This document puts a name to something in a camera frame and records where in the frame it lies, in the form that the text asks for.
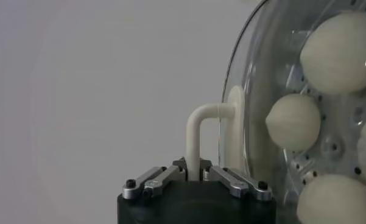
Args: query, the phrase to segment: white backdrop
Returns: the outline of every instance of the white backdrop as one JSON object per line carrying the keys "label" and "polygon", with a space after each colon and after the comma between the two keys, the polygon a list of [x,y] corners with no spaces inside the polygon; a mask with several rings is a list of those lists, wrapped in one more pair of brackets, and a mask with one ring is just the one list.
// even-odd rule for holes
{"label": "white backdrop", "polygon": [[124,181],[183,156],[190,112],[220,101],[255,5],[0,0],[0,224],[116,223]]}

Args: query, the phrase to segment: metal linkage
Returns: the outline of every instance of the metal linkage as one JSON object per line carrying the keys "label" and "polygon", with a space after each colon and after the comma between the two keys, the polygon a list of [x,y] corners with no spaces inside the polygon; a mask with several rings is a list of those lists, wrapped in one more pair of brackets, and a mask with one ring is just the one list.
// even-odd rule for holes
{"label": "metal linkage", "polygon": [[122,196],[124,199],[134,199],[142,194],[145,182],[157,177],[163,172],[162,167],[153,167],[136,180],[130,179],[123,185]]}
{"label": "metal linkage", "polygon": [[260,201],[272,199],[272,190],[266,182],[253,180],[237,170],[213,166],[210,168],[208,176],[209,181],[220,181],[235,197],[241,198],[245,194],[252,194]]}
{"label": "metal linkage", "polygon": [[249,185],[231,176],[219,166],[213,166],[209,170],[210,181],[220,181],[230,191],[230,194],[242,198],[249,190]]}
{"label": "metal linkage", "polygon": [[163,173],[152,180],[145,182],[145,189],[147,194],[153,197],[159,196],[163,193],[163,189],[168,185],[170,181],[184,181],[185,180],[185,170],[178,166],[170,166]]}
{"label": "metal linkage", "polygon": [[242,180],[249,185],[249,193],[259,201],[270,201],[272,199],[272,189],[264,181],[256,181],[252,178],[246,177],[236,169],[227,169],[230,175]]}

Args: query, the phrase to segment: screw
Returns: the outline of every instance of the screw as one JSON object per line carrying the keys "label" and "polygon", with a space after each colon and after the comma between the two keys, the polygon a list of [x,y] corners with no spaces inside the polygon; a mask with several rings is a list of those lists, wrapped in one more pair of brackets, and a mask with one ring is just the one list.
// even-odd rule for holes
{"label": "screw", "polygon": [[145,188],[144,191],[142,192],[142,195],[145,198],[145,200],[147,200],[152,196],[152,190],[149,188]]}
{"label": "screw", "polygon": [[354,172],[355,172],[355,174],[360,175],[361,174],[361,169],[356,167],[356,168],[354,168]]}
{"label": "screw", "polygon": [[265,181],[259,181],[258,182],[258,189],[266,191],[268,190],[268,184]]}
{"label": "screw", "polygon": [[129,179],[129,180],[126,181],[126,187],[127,188],[134,188],[135,185],[136,185],[136,183],[135,183],[135,180],[133,180],[133,179]]}

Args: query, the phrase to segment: white curved tube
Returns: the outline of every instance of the white curved tube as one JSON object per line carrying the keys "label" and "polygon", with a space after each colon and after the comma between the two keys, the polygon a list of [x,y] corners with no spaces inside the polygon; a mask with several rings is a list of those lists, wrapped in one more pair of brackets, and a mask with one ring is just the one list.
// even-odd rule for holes
{"label": "white curved tube", "polygon": [[206,118],[232,118],[234,106],[231,103],[209,103],[200,106],[188,118],[186,133],[186,163],[188,180],[200,179],[200,124]]}

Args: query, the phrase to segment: transparent container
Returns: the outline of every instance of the transparent container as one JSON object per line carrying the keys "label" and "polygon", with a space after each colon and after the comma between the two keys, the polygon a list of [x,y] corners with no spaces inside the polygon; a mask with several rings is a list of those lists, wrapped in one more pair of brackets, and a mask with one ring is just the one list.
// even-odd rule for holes
{"label": "transparent container", "polygon": [[[278,202],[278,223],[298,223],[295,213],[298,196],[318,175],[337,173],[366,184],[358,172],[356,150],[361,128],[366,123],[366,88],[352,94],[321,93],[305,78],[300,63],[301,50],[319,25],[341,13],[355,11],[366,13],[366,1],[262,1],[236,43],[222,101],[234,85],[243,87],[245,170],[242,171],[270,184]],[[302,152],[276,146],[265,123],[273,104],[292,93],[313,97],[322,116],[317,142]],[[225,121],[221,120],[219,163],[227,167],[224,131]]]}

